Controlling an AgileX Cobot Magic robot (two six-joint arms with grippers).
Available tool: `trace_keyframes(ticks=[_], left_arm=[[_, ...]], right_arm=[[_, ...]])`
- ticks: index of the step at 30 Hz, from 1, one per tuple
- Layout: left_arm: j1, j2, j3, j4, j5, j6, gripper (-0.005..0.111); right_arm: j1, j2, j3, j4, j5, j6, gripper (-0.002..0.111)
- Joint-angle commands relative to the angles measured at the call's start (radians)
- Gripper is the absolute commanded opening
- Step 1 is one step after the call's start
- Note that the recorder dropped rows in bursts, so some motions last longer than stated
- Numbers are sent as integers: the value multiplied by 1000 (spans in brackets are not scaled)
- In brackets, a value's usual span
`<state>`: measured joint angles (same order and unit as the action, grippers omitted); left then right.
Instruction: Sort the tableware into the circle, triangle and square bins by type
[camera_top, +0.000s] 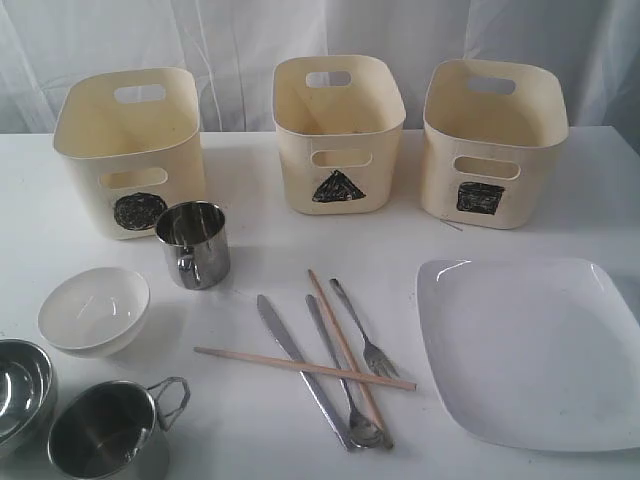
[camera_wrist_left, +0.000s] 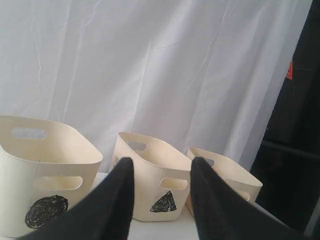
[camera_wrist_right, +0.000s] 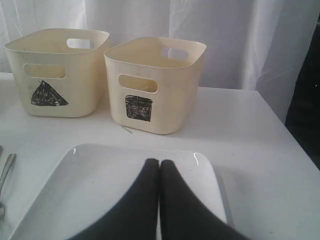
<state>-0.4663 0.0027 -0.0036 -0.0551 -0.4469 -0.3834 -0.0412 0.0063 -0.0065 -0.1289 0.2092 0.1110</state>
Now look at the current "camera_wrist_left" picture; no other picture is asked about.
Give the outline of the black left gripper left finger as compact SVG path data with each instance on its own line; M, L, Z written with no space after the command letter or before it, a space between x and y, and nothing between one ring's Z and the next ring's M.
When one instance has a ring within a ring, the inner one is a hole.
M133 217L134 165L123 157L84 199L68 209L59 195L37 200L25 216L23 240L126 240Z

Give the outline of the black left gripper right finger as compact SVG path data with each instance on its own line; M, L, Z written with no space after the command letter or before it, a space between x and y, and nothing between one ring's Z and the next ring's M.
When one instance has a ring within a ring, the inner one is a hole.
M238 195L202 157L190 171L190 195L201 240L302 240Z

